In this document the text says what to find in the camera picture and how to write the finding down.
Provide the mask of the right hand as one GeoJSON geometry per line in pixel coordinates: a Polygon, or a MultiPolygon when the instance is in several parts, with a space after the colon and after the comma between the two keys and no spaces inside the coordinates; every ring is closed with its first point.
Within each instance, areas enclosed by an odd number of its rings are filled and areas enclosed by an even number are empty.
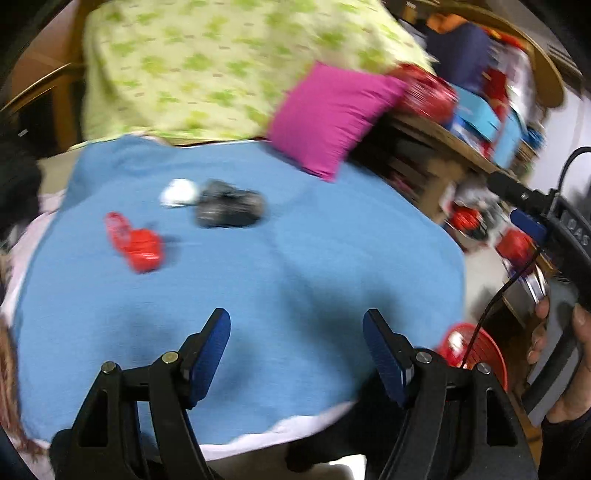
{"type": "Polygon", "coordinates": [[[528,361],[523,406],[530,422],[539,426],[580,418],[590,409],[590,313],[577,304],[576,292],[561,289],[536,307],[545,321],[534,338],[528,361]]]}

